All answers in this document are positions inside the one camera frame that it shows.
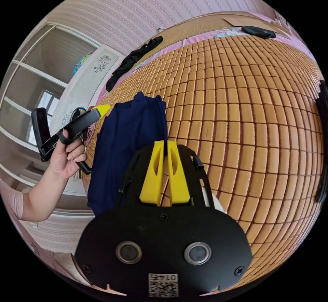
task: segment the camera lens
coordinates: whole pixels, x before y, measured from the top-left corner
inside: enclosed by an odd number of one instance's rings
[[[142,251],[138,244],[134,242],[122,242],[116,248],[118,259],[127,264],[134,264],[140,261]]]
[[[210,257],[210,247],[202,242],[190,244],[184,252],[185,260],[191,265],[204,264]]]

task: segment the dark blue garment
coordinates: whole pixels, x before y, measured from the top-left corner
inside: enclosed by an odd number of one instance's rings
[[[167,141],[166,103],[138,92],[117,103],[97,136],[88,205],[95,216],[115,207],[121,178],[135,152],[157,140]]]

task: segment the black cloth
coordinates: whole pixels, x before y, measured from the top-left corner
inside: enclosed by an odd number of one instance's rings
[[[316,104],[324,137],[324,168],[316,194],[316,202],[322,203],[326,199],[328,192],[328,87],[324,80],[320,80],[320,92],[319,97],[316,99]]]
[[[145,43],[141,48],[134,50],[128,56],[126,56],[121,65],[113,72],[113,75],[107,81],[106,90],[111,91],[118,79],[129,70],[132,69],[133,65],[135,65],[144,55],[153,50],[163,41],[163,37],[159,36],[154,39],[150,39],[148,43]]]
[[[263,39],[276,37],[276,34],[273,31],[261,29],[256,26],[243,26],[242,31],[248,33],[249,35],[257,36]]]

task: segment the bamboo mat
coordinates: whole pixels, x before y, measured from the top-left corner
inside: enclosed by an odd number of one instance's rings
[[[284,262],[310,231],[323,168],[314,98],[323,76],[298,49],[271,39],[209,39],[167,53],[126,78],[101,104],[161,95],[169,139],[193,149],[212,192],[253,253],[240,286]],[[96,124],[88,146],[93,161]],[[163,205],[168,205],[167,169]],[[89,177],[84,176],[88,186]]]

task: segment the qr code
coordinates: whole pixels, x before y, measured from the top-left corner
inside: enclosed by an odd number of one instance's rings
[[[178,282],[149,282],[149,296],[152,298],[176,298]]]

